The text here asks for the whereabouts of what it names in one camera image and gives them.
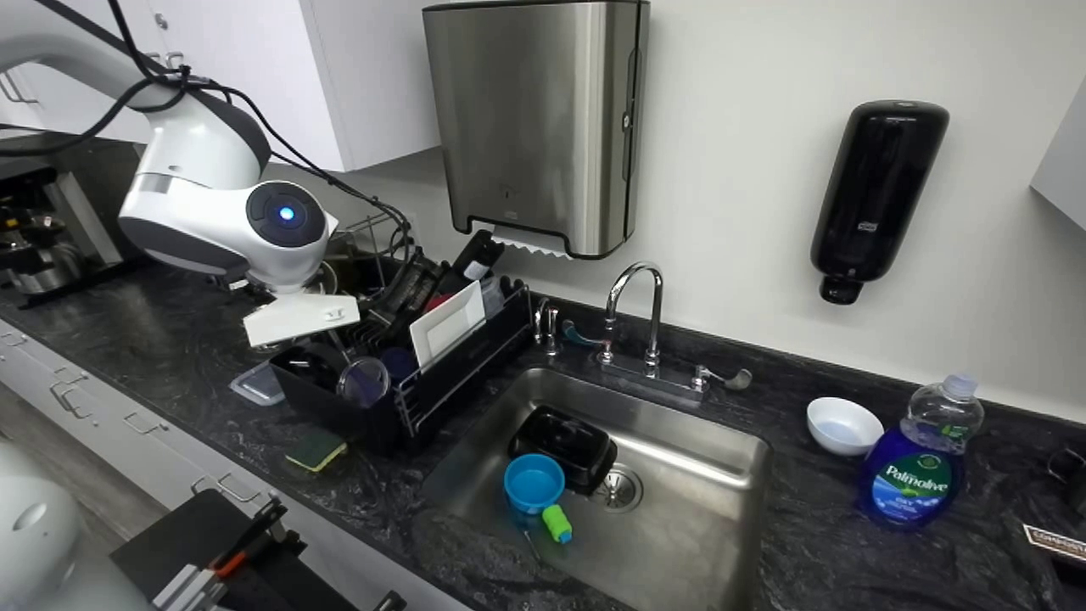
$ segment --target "backsplash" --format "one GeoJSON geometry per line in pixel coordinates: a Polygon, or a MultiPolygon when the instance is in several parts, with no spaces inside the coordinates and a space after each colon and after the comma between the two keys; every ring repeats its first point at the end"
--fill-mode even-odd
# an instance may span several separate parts
{"type": "MultiPolygon", "coordinates": [[[[656,261],[675,326],[916,384],[964,371],[985,398],[1086,421],[1086,235],[1028,193],[1086,70],[1084,25],[1078,0],[656,3],[637,235],[593,264],[502,268],[600,306],[628,261],[656,261]],[[870,99],[938,103],[949,129],[892,271],[839,309],[807,252],[844,118],[870,99]]],[[[403,207],[431,255],[464,244],[439,152],[352,183],[403,207]]],[[[647,286],[626,309],[647,313],[647,286]]]]}

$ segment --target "black granite countertop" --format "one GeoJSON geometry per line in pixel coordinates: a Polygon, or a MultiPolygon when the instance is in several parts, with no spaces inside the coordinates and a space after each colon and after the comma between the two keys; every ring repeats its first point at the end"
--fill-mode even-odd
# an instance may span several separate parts
{"type": "MultiPolygon", "coordinates": [[[[150,264],[38,309],[12,301],[12,296],[0,301],[7,322],[464,603],[620,607],[540,567],[526,551],[484,538],[421,503],[421,482],[458,430],[517,371],[540,364],[540,353],[529,348],[497,373],[424,451],[395,457],[352,451],[311,478],[280,457],[310,423],[293,408],[261,409],[228,389],[230,376],[264,357],[245,344],[240,297],[150,264]]],[[[1045,476],[1045,460],[1061,449],[1086,449],[1084,427],[989,405],[989,423],[969,445],[969,478],[954,509],[921,531],[888,531],[854,507],[860,460],[823,453],[807,438],[805,408],[811,398],[839,395],[892,423],[913,384],[682,330],[669,330],[664,347],[672,353],[682,347],[689,364],[750,365],[757,376],[747,395],[713,389],[698,409],[771,445],[757,607],[1064,607],[1050,559],[1021,544],[1021,519],[1086,531],[1045,476]]]]}

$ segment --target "stainless steel sink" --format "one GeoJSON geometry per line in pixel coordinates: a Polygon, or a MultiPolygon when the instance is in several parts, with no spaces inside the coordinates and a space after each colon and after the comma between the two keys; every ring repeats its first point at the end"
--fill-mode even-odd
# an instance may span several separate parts
{"type": "Polygon", "coordinates": [[[744,430],[526,371],[424,482],[424,500],[519,538],[555,569],[631,607],[750,607],[767,445],[744,430]],[[603,427],[618,460],[593,496],[564,496],[573,544],[519,531],[502,500],[507,445],[534,408],[603,427]]]}

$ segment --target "blue dish soap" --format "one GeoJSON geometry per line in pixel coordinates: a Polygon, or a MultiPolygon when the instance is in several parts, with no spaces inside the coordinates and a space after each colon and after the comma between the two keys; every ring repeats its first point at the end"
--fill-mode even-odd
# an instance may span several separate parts
{"type": "Polygon", "coordinates": [[[974,395],[967,376],[921,386],[899,427],[879,438],[862,473],[862,507],[877,524],[921,530],[949,509],[964,484],[967,442],[985,423],[974,395]]]}

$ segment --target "black soap dispenser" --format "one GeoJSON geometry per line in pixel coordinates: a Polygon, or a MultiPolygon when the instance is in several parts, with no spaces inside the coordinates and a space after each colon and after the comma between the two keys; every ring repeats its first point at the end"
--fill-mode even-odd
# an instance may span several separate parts
{"type": "Polygon", "coordinates": [[[949,116],[922,103],[870,103],[847,118],[814,229],[822,297],[852,306],[862,281],[881,279],[949,116]]]}

